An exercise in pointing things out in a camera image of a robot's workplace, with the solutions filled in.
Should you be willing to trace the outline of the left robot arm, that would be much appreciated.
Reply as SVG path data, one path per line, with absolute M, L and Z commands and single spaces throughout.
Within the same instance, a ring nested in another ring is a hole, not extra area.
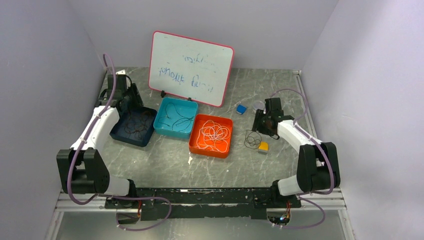
M 112 176 L 101 153 L 118 122 L 144 106 L 137 85 L 123 71 L 107 76 L 93 114 L 79 139 L 56 155 L 62 189 L 67 194 L 118 196 L 126 208 L 134 207 L 139 194 L 129 179 Z

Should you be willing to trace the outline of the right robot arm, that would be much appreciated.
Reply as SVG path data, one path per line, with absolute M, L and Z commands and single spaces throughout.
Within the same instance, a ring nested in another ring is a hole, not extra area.
M 327 195 L 340 186 L 335 144 L 307 133 L 294 117 L 284 113 L 278 97 L 265 99 L 264 109 L 256 110 L 252 131 L 277 140 L 284 139 L 298 153 L 295 175 L 273 182 L 277 189 L 270 193 L 269 199 L 275 207 L 282 207 L 291 195 Z

